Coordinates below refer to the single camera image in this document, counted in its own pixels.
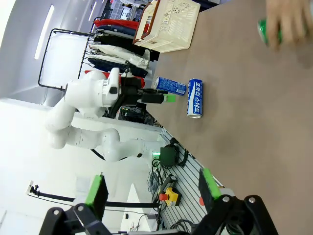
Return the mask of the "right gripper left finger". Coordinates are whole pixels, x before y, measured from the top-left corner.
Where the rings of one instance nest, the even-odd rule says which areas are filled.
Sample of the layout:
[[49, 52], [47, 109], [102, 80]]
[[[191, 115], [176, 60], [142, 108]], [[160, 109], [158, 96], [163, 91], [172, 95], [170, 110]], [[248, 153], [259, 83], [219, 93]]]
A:
[[84, 203], [62, 208], [50, 208], [44, 218], [41, 235], [109, 235], [110, 231], [102, 223], [108, 189], [102, 174], [96, 175]]

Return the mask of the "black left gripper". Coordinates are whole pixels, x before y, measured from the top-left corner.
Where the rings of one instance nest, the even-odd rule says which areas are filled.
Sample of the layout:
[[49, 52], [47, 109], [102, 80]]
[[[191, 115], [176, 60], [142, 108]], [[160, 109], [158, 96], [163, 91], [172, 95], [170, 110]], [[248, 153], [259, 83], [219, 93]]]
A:
[[121, 78], [121, 97], [122, 104], [137, 104], [162, 102], [175, 102], [176, 95], [168, 94], [164, 90], [144, 89], [141, 87], [141, 79], [136, 77]]

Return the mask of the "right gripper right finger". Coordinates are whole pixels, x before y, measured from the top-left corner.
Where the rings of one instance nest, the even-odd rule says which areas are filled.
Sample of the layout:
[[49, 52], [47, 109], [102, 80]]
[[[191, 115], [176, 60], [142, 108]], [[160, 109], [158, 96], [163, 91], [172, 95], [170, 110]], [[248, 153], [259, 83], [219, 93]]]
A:
[[278, 231], [258, 195], [243, 200], [222, 194], [208, 168], [200, 170], [198, 185], [207, 214], [192, 232], [193, 235], [277, 235]]

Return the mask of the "person left hand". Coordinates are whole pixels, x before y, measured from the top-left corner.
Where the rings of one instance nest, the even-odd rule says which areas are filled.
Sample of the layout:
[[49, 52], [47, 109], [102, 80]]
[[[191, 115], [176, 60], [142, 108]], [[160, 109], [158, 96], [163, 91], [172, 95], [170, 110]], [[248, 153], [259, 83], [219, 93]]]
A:
[[267, 36], [272, 49], [278, 49], [278, 31], [282, 42], [295, 46], [313, 36], [313, 15], [310, 0], [267, 0]]

